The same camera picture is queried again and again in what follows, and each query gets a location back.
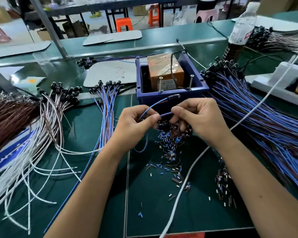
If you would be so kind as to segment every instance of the bottle label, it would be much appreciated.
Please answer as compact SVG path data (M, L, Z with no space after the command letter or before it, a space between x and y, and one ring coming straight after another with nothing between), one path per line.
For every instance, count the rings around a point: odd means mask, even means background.
M231 35L229 36L228 42L236 45L245 45L252 34L253 28L238 28L234 27Z

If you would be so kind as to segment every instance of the blue plastic box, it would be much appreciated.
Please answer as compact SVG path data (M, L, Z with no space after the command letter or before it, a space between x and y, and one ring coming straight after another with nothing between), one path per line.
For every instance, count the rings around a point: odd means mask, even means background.
M174 94L180 94L181 98L176 100L171 100L169 102L158 104L154 107L154 110L156 110L159 114L164 114L167 112L170 112L170 109L182 102L183 100L186 100L188 98L201 98L202 93L209 90L208 85L201 77L199 71L194 67L191 60L189 59L188 55L185 51L180 53L178 62L180 66L182 67L184 71L184 86L188 87L188 82L190 82L190 75L194 75L194 78L192 80L192 86L190 89L174 89L174 90L167 90L162 92L144 92L144 85L143 85L143 75L147 73L149 75L149 69L147 63L140 63L139 58L136 59L136 68L137 68L137 100L139 101L139 104L146 104L148 106L151 106L152 104L158 102L161 99L166 98L167 96L174 95Z

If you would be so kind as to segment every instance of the orange box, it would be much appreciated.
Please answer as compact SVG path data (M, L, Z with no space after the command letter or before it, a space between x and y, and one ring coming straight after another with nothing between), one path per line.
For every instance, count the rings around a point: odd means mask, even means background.
M161 80L161 90L172 90L177 87L183 87L184 71L175 56L172 57L172 73L177 81L176 85L171 77L171 54L165 53L147 57L151 89L153 92L159 91L159 77L163 77Z

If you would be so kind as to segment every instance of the brown wire bundle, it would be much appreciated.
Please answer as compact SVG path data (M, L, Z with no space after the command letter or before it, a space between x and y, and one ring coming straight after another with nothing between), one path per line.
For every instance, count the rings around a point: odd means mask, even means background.
M25 96L1 94L0 150L39 116L39 103Z

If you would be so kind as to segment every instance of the label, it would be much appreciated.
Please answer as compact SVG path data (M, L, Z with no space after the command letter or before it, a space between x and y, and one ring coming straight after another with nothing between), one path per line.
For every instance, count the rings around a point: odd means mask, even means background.
M253 28L239 28L234 27L231 35L229 36L228 42L236 45L245 45L252 34Z
M175 85L173 79L161 80L161 90L172 90L172 89L176 89L176 88L177 88L177 86Z

